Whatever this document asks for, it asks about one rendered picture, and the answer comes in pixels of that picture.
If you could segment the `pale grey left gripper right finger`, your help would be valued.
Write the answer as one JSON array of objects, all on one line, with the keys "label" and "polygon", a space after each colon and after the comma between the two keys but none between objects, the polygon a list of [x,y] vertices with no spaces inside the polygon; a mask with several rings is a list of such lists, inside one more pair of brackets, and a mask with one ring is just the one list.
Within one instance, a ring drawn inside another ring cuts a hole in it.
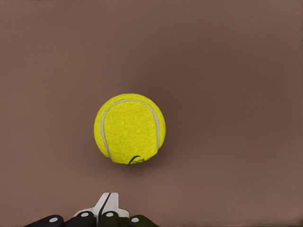
[{"label": "pale grey left gripper right finger", "polygon": [[110,192],[105,208],[98,221],[98,227],[124,227],[129,219],[129,212],[119,208],[119,195]]}]

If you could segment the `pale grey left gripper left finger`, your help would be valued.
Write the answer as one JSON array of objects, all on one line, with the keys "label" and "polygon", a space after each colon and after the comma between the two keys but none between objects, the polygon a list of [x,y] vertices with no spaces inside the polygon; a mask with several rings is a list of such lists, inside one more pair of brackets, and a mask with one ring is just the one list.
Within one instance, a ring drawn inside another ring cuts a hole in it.
[{"label": "pale grey left gripper left finger", "polygon": [[71,219],[65,221],[64,227],[97,227],[109,196],[109,192],[104,193],[93,208],[77,211]]}]

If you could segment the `yellow tennis ball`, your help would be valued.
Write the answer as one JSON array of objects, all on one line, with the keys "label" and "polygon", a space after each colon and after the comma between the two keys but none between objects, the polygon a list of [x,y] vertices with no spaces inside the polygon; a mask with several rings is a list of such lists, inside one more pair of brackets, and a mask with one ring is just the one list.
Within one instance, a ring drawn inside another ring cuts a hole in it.
[{"label": "yellow tennis ball", "polygon": [[94,122],[94,138],[112,162],[134,165],[154,157],[164,143],[166,123],[160,108],[140,94],[106,101]]}]

